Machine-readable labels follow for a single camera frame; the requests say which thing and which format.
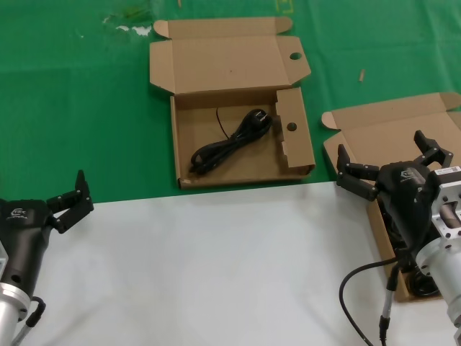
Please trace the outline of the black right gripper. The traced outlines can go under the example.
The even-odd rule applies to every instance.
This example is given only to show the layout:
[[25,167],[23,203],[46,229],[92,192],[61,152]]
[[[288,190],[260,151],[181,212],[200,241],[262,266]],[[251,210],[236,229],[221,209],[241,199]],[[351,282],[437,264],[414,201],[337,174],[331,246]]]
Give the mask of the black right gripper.
[[[428,166],[437,162],[441,168],[448,168],[453,154],[421,130],[415,132],[413,139],[420,156],[381,168],[352,163],[345,146],[339,144],[336,184],[365,200],[375,200],[380,191],[380,199],[406,246],[411,252],[419,252],[427,243],[431,221],[433,192],[425,186]],[[368,181],[376,181],[377,187]]]

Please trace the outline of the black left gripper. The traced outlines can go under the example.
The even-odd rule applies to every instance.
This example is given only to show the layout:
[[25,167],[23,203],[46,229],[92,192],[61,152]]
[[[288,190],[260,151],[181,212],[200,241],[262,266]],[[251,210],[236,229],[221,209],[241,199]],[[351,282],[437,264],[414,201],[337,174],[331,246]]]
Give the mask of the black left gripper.
[[[79,170],[73,191],[43,200],[1,201],[1,245],[8,260],[1,282],[33,290],[52,227],[66,233],[94,210],[89,185]],[[57,218],[53,214],[63,213]]]

